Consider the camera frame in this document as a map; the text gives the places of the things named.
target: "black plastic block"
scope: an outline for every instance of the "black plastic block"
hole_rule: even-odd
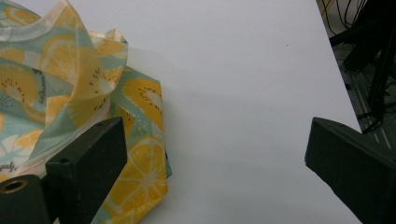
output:
[[[92,126],[48,161],[49,184],[61,194],[61,223],[91,223],[126,161],[121,118]]]
[[[36,175],[21,175],[0,184],[0,223],[51,223]]]
[[[396,151],[346,125],[314,118],[306,166],[363,223],[396,223]]]

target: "black cable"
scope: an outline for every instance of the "black cable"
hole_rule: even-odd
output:
[[[356,118],[357,119],[364,119],[364,118],[370,117],[372,115],[373,115],[372,112],[368,112],[368,113],[360,114],[360,115],[356,116]]]
[[[370,132],[375,131],[377,128],[381,127],[383,123],[382,119],[376,119],[369,127],[367,127],[365,130],[363,130],[363,134],[367,134]]]
[[[353,17],[353,24],[355,24],[355,22],[356,22],[356,19],[359,17],[359,15],[361,14],[361,10],[363,9],[363,7],[364,7],[364,5],[366,4],[366,0],[361,0],[361,2],[359,3],[359,0],[358,0],[358,4],[357,4],[357,10],[356,10],[356,14],[355,14],[355,16]]]
[[[348,2],[347,2],[347,5],[346,5],[346,11],[344,12],[344,21],[345,21],[345,23],[346,23],[346,25],[353,25],[353,23],[349,23],[348,21],[347,21],[347,12],[349,11],[349,6],[350,6],[350,2],[352,2],[352,0],[349,0]]]
[[[336,35],[336,33],[332,30],[332,27],[330,26],[329,15],[327,14],[327,6],[325,6],[324,0],[321,0],[321,1],[322,1],[323,6],[324,6],[324,13],[326,14],[326,21],[327,21],[327,25],[329,26],[329,30],[330,30],[334,35]]]
[[[345,23],[344,23],[344,21],[343,21],[343,18],[342,18],[342,16],[341,16],[340,5],[338,4],[338,0],[336,0],[335,2],[337,3],[338,17],[340,18],[341,23],[343,24],[343,26],[344,26],[346,29],[349,29],[349,27],[347,27],[347,26],[345,25]]]

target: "lemon print fabric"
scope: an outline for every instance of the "lemon print fabric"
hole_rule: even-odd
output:
[[[89,32],[60,0],[43,18],[0,0],[0,180],[33,172],[93,124],[122,117],[128,161],[92,223],[136,223],[167,192],[158,80],[126,66],[118,29]]]
[[[40,17],[33,11],[11,1],[0,0],[0,27],[28,25]]]

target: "metal screw hole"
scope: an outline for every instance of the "metal screw hole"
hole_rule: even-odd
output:
[[[13,193],[20,189],[23,189],[27,185],[26,180],[15,180],[8,183],[6,186],[0,188],[0,193]]]

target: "white table surface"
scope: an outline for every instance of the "white table surface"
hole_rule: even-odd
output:
[[[315,1],[70,2],[163,84],[174,174],[141,223],[359,223],[304,164],[314,116],[359,129]]]

